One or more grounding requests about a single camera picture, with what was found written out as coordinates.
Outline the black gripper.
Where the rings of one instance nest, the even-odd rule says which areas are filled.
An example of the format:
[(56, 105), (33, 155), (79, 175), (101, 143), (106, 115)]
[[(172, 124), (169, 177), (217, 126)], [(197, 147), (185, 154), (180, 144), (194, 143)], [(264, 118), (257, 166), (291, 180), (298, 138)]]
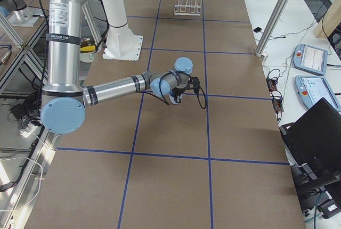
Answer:
[(174, 88), (170, 91), (170, 99), (180, 100), (184, 92), (185, 92), (185, 89), (183, 88)]

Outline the second grey robot arm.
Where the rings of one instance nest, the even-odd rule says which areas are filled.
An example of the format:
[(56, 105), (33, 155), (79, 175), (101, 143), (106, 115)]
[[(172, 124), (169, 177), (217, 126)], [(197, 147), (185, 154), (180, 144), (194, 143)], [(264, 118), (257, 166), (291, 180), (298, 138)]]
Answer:
[(42, 18), (43, 11), (41, 8), (33, 8), (27, 5), (24, 0), (1, 0), (1, 14), (14, 27), (33, 27), (37, 21)]

